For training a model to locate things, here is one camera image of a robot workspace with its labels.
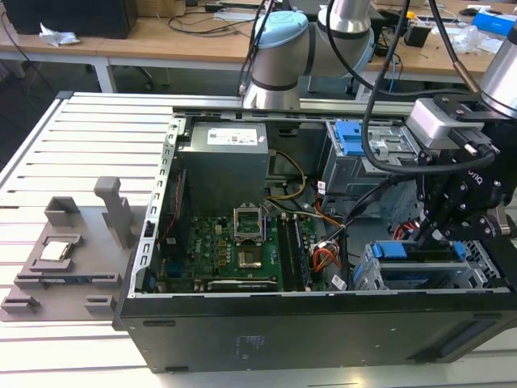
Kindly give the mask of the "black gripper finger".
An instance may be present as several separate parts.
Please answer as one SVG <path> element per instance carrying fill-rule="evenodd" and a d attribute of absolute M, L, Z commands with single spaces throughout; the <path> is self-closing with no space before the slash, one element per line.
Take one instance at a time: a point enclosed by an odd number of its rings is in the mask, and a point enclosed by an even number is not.
<path fill-rule="evenodd" d="M 451 220 L 442 227 L 442 235 L 450 241 L 511 238 L 511 217 L 504 209 L 489 209 L 469 217 Z"/>
<path fill-rule="evenodd" d="M 452 210 L 464 197 L 464 180 L 459 173 L 424 175 L 417 179 L 417 198 L 423 203 L 423 221 L 415 235 L 419 248 L 437 245 L 436 232 L 449 221 Z"/>

